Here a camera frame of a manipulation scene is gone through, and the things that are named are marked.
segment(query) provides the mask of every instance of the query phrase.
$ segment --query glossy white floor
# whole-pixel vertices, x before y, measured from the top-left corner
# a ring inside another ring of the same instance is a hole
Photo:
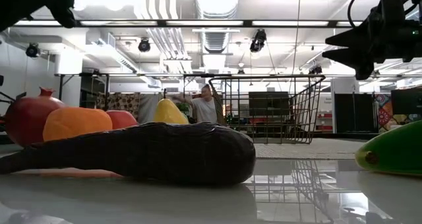
[[[0,176],[0,223],[422,223],[422,180],[354,161],[258,160],[231,188]]]

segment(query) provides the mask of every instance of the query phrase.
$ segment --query black mount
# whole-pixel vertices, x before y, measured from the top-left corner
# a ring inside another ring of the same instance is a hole
[[[421,0],[412,3],[419,5],[421,16]],[[355,69],[356,79],[365,80],[373,73],[374,63],[386,59],[408,63],[422,57],[422,27],[417,20],[406,20],[403,0],[380,0],[362,24],[325,43],[346,48],[326,51],[323,57]]]

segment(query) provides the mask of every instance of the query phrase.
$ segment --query black cabinet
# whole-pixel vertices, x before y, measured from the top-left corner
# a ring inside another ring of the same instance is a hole
[[[372,94],[335,94],[337,133],[377,133],[377,112]]]

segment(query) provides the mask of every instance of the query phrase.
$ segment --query dark purple eggplant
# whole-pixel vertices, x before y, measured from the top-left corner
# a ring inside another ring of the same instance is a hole
[[[103,169],[124,177],[227,185],[248,179],[255,147],[230,128],[146,123],[28,146],[0,158],[0,174],[27,169]]]

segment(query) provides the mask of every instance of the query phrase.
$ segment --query raised arm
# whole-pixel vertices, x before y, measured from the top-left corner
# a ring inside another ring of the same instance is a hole
[[[191,99],[188,99],[188,98],[184,98],[182,94],[180,94],[178,96],[173,96],[172,98],[173,99],[176,99],[176,100],[178,100],[180,102],[183,102],[183,103],[188,103],[189,105],[192,105],[193,106],[192,100]]]

